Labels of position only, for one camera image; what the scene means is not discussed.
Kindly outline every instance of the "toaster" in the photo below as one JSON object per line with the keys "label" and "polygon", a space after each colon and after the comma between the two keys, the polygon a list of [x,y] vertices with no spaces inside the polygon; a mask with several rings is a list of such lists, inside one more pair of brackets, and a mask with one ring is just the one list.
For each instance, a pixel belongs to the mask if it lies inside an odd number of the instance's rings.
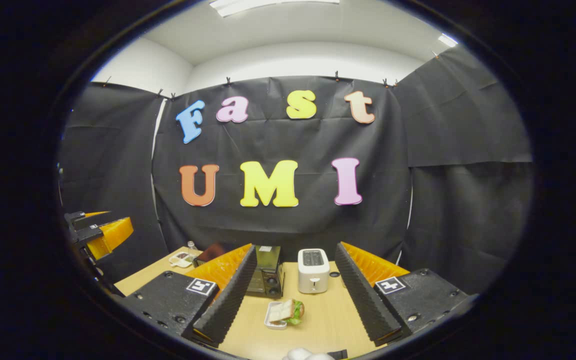
{"label": "toaster", "polygon": [[320,248],[304,248],[297,254],[298,289],[303,294],[317,294],[328,289],[330,264]]}

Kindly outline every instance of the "orange letter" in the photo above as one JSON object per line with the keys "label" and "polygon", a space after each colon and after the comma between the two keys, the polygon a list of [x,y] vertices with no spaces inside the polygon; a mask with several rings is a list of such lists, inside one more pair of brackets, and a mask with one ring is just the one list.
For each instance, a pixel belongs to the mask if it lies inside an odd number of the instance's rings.
{"label": "orange letter", "polygon": [[194,207],[205,207],[215,200],[215,174],[219,166],[215,164],[204,165],[201,171],[206,174],[206,191],[202,196],[195,193],[195,173],[197,166],[187,165],[179,168],[181,174],[181,196],[186,203]]}
{"label": "orange letter", "polygon": [[366,112],[366,104],[372,104],[373,100],[370,97],[364,97],[361,91],[349,93],[343,97],[343,100],[350,101],[350,112],[352,117],[357,123],[370,124],[375,121],[375,114],[368,114]]}

